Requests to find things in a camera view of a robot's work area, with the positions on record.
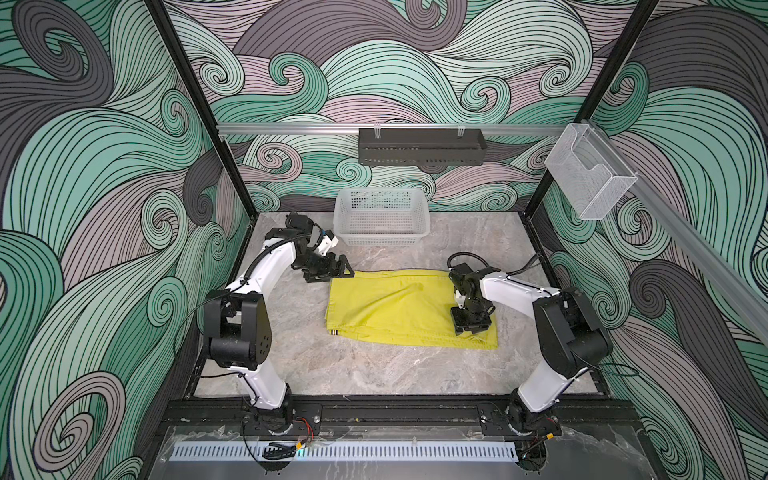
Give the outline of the yellow-green long pants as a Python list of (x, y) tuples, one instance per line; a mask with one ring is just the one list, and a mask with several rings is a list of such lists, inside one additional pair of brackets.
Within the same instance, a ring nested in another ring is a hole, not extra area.
[(405, 269), (358, 271), (331, 281), (325, 314), (334, 336), (369, 343), (469, 350), (498, 348), (497, 329), (455, 331), (457, 305), (446, 271)]

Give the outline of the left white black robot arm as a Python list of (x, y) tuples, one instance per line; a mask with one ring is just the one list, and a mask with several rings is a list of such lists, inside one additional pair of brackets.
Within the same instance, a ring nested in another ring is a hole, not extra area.
[(306, 215), (290, 213), (273, 228), (244, 272), (226, 287), (210, 291), (202, 303), (203, 351), (235, 374), (248, 396), (260, 428), (283, 434), (292, 428), (294, 407), (289, 384), (268, 359), (273, 340), (267, 300), (288, 270), (307, 283), (352, 278), (354, 270), (333, 248), (339, 238)]

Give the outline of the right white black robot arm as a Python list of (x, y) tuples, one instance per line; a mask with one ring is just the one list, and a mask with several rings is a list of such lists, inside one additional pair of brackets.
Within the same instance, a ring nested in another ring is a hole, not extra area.
[(454, 253), (446, 264), (456, 300), (451, 308), (456, 334), (489, 330), (499, 304), (534, 321), (542, 360), (510, 394), (505, 417), (521, 436), (558, 434), (550, 410), (614, 349), (588, 296), (575, 287), (559, 290), (516, 280), (514, 271), (504, 272), (472, 252)]

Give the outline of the white plastic mesh basket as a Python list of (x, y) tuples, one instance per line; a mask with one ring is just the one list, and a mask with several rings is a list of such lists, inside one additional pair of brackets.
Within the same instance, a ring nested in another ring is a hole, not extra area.
[(431, 232), (419, 188), (347, 188), (336, 198), (333, 232), (349, 246), (406, 247)]

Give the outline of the black perforated wall tray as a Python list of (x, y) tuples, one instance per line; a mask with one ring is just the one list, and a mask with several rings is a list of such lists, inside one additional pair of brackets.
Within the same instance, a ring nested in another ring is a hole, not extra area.
[(358, 160), (366, 166), (442, 168), (477, 166), (485, 161), (488, 146), (479, 129), (457, 135), (449, 130), (384, 130), (358, 132)]

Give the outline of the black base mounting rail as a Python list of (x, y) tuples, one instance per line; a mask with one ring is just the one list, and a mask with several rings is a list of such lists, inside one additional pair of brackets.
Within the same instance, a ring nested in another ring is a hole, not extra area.
[(286, 407), (258, 410), (241, 398), (192, 398), (169, 403), (160, 428), (241, 427), (251, 435), (273, 432), (338, 436), (353, 428), (465, 428), (483, 436), (526, 438), (507, 395), (296, 395)]

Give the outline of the back aluminium rail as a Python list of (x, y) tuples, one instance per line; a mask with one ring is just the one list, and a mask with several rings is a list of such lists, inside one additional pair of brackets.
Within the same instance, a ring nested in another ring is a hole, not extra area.
[(479, 129), (490, 136), (559, 136), (566, 124), (355, 124), (355, 123), (218, 123), (221, 135), (355, 135), (360, 129), (373, 129), (377, 135), (384, 130), (449, 130), (457, 135), (468, 129)]

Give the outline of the aluminium rail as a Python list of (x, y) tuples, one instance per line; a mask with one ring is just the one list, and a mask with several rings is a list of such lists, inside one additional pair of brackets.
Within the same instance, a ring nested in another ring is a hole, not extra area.
[(355, 135), (360, 129), (373, 129), (377, 135), (384, 130), (449, 130), (457, 135), (468, 129), (479, 129), (490, 136), (559, 136), (566, 124), (355, 124), (355, 123), (218, 123), (221, 135)]
[(671, 163), (668, 160), (654, 160), (650, 164), (640, 161), (634, 155), (634, 149), (626, 150), (595, 122), (583, 120), (581, 123), (597, 134), (598, 149), (604, 152), (605, 163), (616, 170), (626, 169), (635, 177), (629, 191), (646, 205), (651, 216), (669, 233), (671, 240), (710, 280), (723, 300), (744, 322), (747, 332), (766, 343), (767, 299), (755, 285), (742, 278), (691, 223), (694, 219), (692, 201), (686, 197), (682, 177)]

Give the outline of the clear acrylic wall holder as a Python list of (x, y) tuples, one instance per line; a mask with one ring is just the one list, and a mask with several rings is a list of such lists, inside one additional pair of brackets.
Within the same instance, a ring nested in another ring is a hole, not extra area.
[(637, 181), (605, 132), (589, 122), (568, 124), (545, 166), (581, 220), (603, 219)]

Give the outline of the right aluminium rail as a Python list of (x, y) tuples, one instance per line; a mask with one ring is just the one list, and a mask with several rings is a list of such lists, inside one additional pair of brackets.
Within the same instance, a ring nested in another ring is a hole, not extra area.
[(605, 163), (616, 170), (626, 169), (635, 177), (629, 191), (646, 205), (651, 216), (669, 233), (671, 240), (710, 280), (723, 300), (744, 322), (747, 332), (766, 343), (767, 299), (755, 285), (742, 278), (691, 223), (694, 219), (692, 201), (686, 197), (682, 177), (671, 163), (668, 160), (654, 160), (650, 164), (640, 161), (634, 155), (634, 149), (626, 150), (595, 122), (583, 120), (581, 123), (597, 134), (598, 149), (604, 152)]

